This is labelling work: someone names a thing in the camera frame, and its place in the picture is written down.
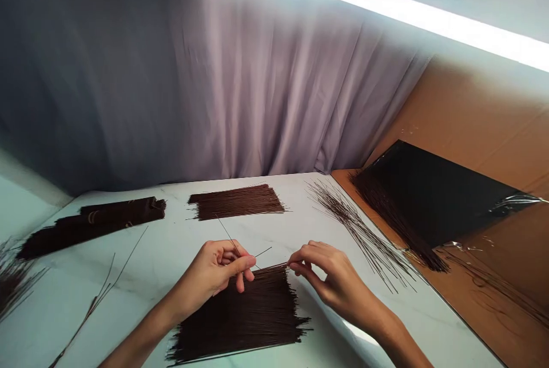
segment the dark brown stick bundle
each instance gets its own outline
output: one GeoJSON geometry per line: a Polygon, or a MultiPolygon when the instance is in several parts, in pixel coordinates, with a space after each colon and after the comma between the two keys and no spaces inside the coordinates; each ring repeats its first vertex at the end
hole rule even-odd
{"type": "Polygon", "coordinates": [[[29,276],[33,263],[15,259],[8,245],[0,244],[0,323],[29,297],[30,289],[46,272],[43,268],[29,276]]]}
{"type": "Polygon", "coordinates": [[[485,271],[477,266],[474,266],[471,262],[467,262],[456,255],[448,252],[447,250],[439,251],[444,254],[447,261],[453,262],[467,271],[467,274],[473,279],[475,285],[479,288],[492,289],[505,298],[519,306],[525,314],[538,321],[546,329],[549,329],[549,315],[541,312],[538,308],[533,306],[530,302],[526,301],[506,280],[494,275],[488,271],[485,271]]]}
{"type": "Polygon", "coordinates": [[[60,218],[52,227],[33,233],[21,247],[18,259],[39,258],[121,229],[164,218],[166,202],[155,197],[81,208],[77,216],[60,218]]]}
{"type": "Polygon", "coordinates": [[[301,342],[310,318],[296,316],[297,296],[286,264],[254,272],[239,294],[236,279],[177,328],[167,360],[180,365],[200,358],[301,342]]]}
{"type": "Polygon", "coordinates": [[[279,197],[269,185],[196,193],[190,196],[189,204],[198,205],[195,217],[198,220],[285,212],[279,197]]]}
{"type": "Polygon", "coordinates": [[[406,275],[412,278],[413,281],[416,280],[414,276],[423,280],[421,275],[390,243],[378,237],[368,228],[364,221],[362,221],[357,209],[349,204],[341,191],[333,186],[318,182],[315,182],[313,185],[309,184],[309,190],[312,192],[313,200],[326,210],[327,215],[343,224],[347,231],[349,231],[356,244],[362,250],[372,271],[379,275],[390,292],[394,291],[398,294],[388,274],[398,279],[404,287],[410,285],[415,291],[410,282],[406,280],[406,275]]]}
{"type": "Polygon", "coordinates": [[[372,169],[350,175],[350,180],[364,201],[370,205],[387,224],[404,240],[421,262],[432,271],[447,272],[448,264],[444,262],[425,242],[406,218],[399,213],[391,197],[375,178],[372,169]]]}

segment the brown incense stick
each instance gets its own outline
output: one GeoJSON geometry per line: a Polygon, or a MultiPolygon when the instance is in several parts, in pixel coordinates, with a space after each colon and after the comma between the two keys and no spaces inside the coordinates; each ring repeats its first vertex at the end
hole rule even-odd
{"type": "Polygon", "coordinates": [[[404,287],[410,286],[415,291],[407,278],[413,281],[416,278],[423,280],[421,275],[406,261],[401,252],[368,228],[358,210],[349,204],[341,191],[322,182],[309,184],[309,190],[312,199],[325,209],[325,213],[345,226],[372,271],[378,274],[390,292],[398,293],[398,290],[391,282],[389,274],[398,279],[404,287]]]}
{"type": "Polygon", "coordinates": [[[236,278],[177,328],[167,355],[171,366],[197,359],[301,342],[309,318],[296,315],[297,296],[286,264],[254,272],[240,294],[236,278]]]}
{"type": "Polygon", "coordinates": [[[195,219],[198,220],[285,212],[273,188],[266,184],[229,191],[196,193],[190,196],[189,204],[197,204],[195,219]]]}
{"type": "Polygon", "coordinates": [[[421,262],[432,271],[447,272],[448,264],[429,247],[421,236],[412,228],[375,178],[373,168],[365,169],[349,178],[359,195],[370,205],[387,224],[404,240],[408,247],[417,255],[421,262]]]}
{"type": "Polygon", "coordinates": [[[48,368],[55,368],[57,366],[57,364],[59,363],[59,360],[61,360],[61,358],[63,358],[63,356],[66,354],[66,352],[68,351],[69,347],[72,345],[72,343],[74,342],[74,340],[76,339],[78,333],[82,330],[82,328],[84,327],[84,324],[87,322],[87,320],[90,318],[90,316],[93,314],[93,312],[97,309],[97,307],[101,304],[101,302],[105,299],[105,297],[107,296],[107,294],[111,291],[111,289],[114,288],[114,286],[116,285],[116,283],[118,282],[118,280],[120,279],[120,276],[122,276],[122,273],[124,272],[124,269],[126,268],[126,265],[128,265],[128,262],[130,260],[130,258],[132,257],[133,255],[133,252],[136,250],[137,248],[137,245],[139,244],[139,242],[141,241],[141,238],[143,238],[143,235],[145,234],[145,232],[147,231],[147,229],[149,229],[149,227],[146,227],[145,230],[143,231],[143,233],[141,234],[141,236],[139,237],[139,239],[137,240],[135,246],[133,247],[132,251],[130,252],[130,255],[128,256],[128,259],[126,259],[126,262],[124,263],[124,266],[122,267],[122,270],[120,271],[120,273],[118,274],[118,277],[116,278],[116,280],[114,281],[114,283],[108,283],[108,280],[109,280],[109,277],[110,277],[110,273],[111,271],[113,270],[113,263],[114,263],[114,257],[116,256],[116,254],[113,255],[113,258],[110,262],[110,267],[109,267],[109,273],[107,274],[107,278],[105,278],[105,281],[103,282],[103,285],[101,286],[101,289],[99,290],[99,293],[94,296],[94,298],[91,300],[91,304],[90,304],[90,307],[88,308],[87,310],[87,313],[86,315],[84,316],[84,319],[82,320],[81,324],[78,326],[78,328],[76,329],[76,332],[74,333],[74,335],[72,336],[72,338],[69,340],[69,342],[67,343],[67,345],[65,346],[65,348],[63,348],[63,350],[59,353],[59,355],[57,355],[56,359],[50,364],[50,366],[48,368]]]}
{"type": "Polygon", "coordinates": [[[0,244],[0,323],[32,294],[32,287],[47,271],[43,268],[30,275],[34,263],[17,260],[9,245],[9,241],[0,244]]]}
{"type": "Polygon", "coordinates": [[[18,259],[39,258],[121,229],[164,218],[166,202],[155,197],[81,208],[81,214],[60,218],[52,227],[33,233],[18,259]]]}

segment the right hand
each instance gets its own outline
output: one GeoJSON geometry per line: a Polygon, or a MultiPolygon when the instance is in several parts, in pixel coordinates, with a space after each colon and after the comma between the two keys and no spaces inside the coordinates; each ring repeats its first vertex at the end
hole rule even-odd
{"type": "Polygon", "coordinates": [[[346,254],[328,244],[309,241],[292,254],[288,266],[309,281],[326,305],[374,337],[396,318],[362,282],[346,254]],[[319,278],[311,264],[327,274],[326,280],[319,278]]]}

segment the left hand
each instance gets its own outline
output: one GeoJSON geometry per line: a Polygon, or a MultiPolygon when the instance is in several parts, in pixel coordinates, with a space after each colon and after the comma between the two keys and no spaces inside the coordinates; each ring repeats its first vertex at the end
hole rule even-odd
{"type": "Polygon", "coordinates": [[[227,288],[229,278],[233,275],[237,275],[238,292],[244,292],[244,277],[253,281],[250,268],[255,264],[256,258],[242,248],[236,239],[208,241],[164,300],[168,302],[177,322],[180,322],[196,312],[212,296],[227,288]]]}

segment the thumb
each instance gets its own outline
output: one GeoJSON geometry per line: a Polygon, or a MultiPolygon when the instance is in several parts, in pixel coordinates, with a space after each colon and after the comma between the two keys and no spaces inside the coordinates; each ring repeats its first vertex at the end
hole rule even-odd
{"type": "Polygon", "coordinates": [[[318,295],[321,298],[323,297],[326,287],[324,286],[324,282],[319,278],[317,274],[315,274],[313,270],[310,270],[308,267],[298,262],[292,262],[289,266],[292,271],[298,272],[303,275],[305,279],[309,281],[309,283],[315,289],[318,295]]]}
{"type": "Polygon", "coordinates": [[[225,267],[225,272],[227,273],[227,278],[236,275],[240,272],[253,267],[256,264],[256,257],[252,255],[241,256],[235,261],[232,261],[225,267]]]}

